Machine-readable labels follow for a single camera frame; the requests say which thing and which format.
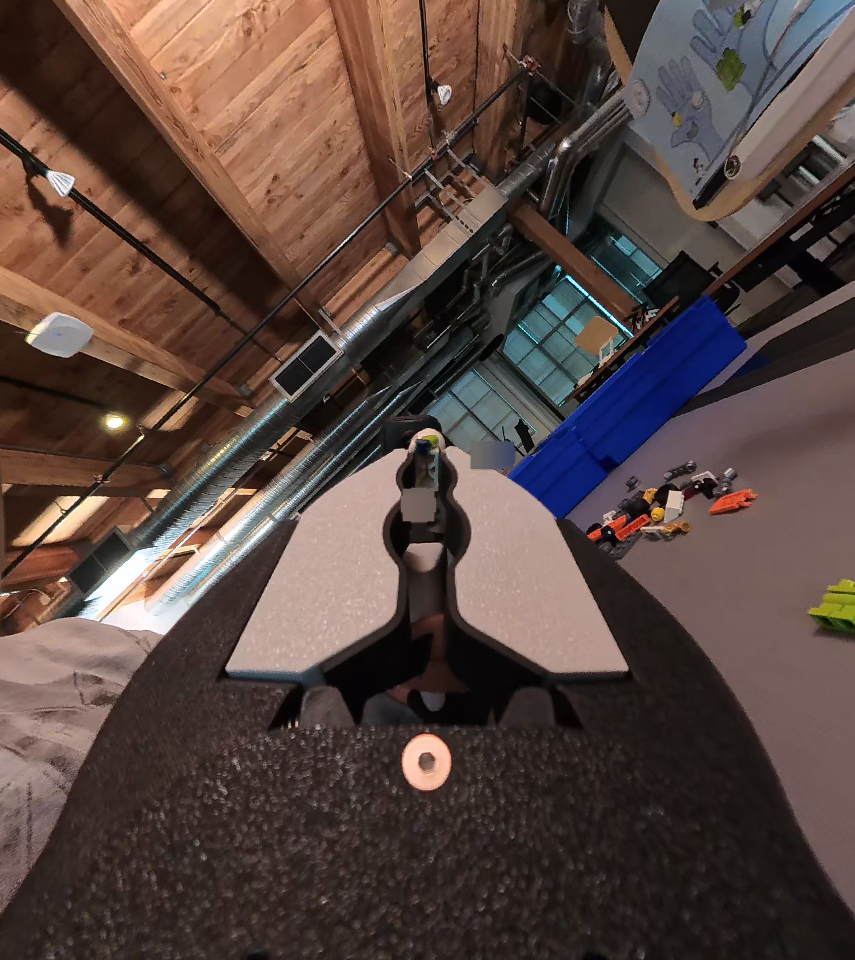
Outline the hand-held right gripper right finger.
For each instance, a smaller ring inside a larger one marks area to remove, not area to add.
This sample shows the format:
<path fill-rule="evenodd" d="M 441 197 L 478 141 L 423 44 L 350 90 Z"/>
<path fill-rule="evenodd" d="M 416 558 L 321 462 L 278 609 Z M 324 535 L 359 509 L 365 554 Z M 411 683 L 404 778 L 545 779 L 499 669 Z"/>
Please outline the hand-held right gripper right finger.
<path fill-rule="evenodd" d="M 465 631 L 561 682 L 624 677 L 629 667 L 554 515 L 505 475 L 448 450 L 449 504 L 467 522 L 448 598 Z"/>

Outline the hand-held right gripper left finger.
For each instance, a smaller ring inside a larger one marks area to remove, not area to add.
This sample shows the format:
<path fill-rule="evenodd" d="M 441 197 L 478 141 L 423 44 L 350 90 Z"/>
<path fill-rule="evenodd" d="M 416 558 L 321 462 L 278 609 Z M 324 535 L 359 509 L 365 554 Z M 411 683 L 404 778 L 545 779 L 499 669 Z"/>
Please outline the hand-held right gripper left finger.
<path fill-rule="evenodd" d="M 400 506 L 394 450 L 303 512 L 231 654 L 232 679 L 396 684 L 413 672 L 407 576 L 389 541 Z"/>

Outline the pile of lego pieces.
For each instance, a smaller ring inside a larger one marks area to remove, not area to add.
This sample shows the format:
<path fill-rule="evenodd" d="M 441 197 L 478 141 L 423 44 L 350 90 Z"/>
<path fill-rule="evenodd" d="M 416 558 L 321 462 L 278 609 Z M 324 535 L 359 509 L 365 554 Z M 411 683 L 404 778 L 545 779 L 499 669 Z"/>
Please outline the pile of lego pieces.
<path fill-rule="evenodd" d="M 640 541 L 671 542 L 691 532 L 686 511 L 698 498 L 708 502 L 711 517 L 750 508 L 757 493 L 751 488 L 739 488 L 738 480 L 734 469 L 720 474 L 700 471 L 695 461 L 666 472 L 661 486 L 641 488 L 639 479 L 631 477 L 626 484 L 628 496 L 615 510 L 605 513 L 601 522 L 588 527 L 587 540 L 613 559 L 623 558 Z"/>

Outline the green white lego minifigure torso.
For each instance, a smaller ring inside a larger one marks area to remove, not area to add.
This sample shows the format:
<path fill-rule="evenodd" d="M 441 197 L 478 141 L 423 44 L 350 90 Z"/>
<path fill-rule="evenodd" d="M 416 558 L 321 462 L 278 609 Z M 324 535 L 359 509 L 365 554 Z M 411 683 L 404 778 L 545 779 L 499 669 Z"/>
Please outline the green white lego minifigure torso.
<path fill-rule="evenodd" d="M 434 428 L 425 428 L 409 445 L 410 463 L 402 478 L 401 517 L 422 540 L 439 540 L 447 517 L 446 442 Z"/>

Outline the lime green lego legs piece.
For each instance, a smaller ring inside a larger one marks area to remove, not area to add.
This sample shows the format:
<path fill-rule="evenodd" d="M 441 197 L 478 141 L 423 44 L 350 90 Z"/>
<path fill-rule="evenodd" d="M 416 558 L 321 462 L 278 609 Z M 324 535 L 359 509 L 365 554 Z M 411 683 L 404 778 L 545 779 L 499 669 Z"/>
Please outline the lime green lego legs piece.
<path fill-rule="evenodd" d="M 807 615 L 823 631 L 855 635 L 855 582 L 845 579 L 828 587 Z"/>

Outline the light mottled cloth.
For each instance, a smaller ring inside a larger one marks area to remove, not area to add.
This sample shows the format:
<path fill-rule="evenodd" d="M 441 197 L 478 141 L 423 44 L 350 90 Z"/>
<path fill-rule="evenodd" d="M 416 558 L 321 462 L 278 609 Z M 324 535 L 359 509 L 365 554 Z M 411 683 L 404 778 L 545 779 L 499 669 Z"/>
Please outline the light mottled cloth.
<path fill-rule="evenodd" d="M 64 618 L 0 637 L 0 915 L 113 705 L 162 636 Z"/>

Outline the white round ceiling device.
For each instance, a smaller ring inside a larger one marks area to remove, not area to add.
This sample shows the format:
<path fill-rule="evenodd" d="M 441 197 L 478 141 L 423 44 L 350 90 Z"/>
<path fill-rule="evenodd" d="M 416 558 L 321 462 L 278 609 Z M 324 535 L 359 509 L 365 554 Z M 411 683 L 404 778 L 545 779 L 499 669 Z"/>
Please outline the white round ceiling device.
<path fill-rule="evenodd" d="M 42 354 L 71 358 L 82 354 L 94 337 L 95 330 L 85 321 L 56 311 L 39 321 L 25 342 Z"/>

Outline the silver ceiling duct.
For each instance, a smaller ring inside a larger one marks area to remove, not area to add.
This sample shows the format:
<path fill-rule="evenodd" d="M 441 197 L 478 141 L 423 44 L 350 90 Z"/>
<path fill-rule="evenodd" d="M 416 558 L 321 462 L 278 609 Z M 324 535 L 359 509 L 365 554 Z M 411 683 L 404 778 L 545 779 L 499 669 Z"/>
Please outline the silver ceiling duct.
<path fill-rule="evenodd" d="M 241 426 L 188 474 L 146 522 L 131 534 L 139 559 L 154 560 L 258 462 L 314 405 L 338 387 L 349 372 L 403 324 L 427 296 L 481 251 L 507 218 L 510 202 L 545 172 L 559 186 L 562 162 L 594 145 L 600 134 L 617 130 L 629 111 L 621 92 L 613 94 L 555 145 L 554 140 L 520 162 L 497 186 L 485 186 L 416 256 L 355 311 L 339 330 L 339 353 L 307 379 L 293 398 L 280 389 L 246 417 Z"/>

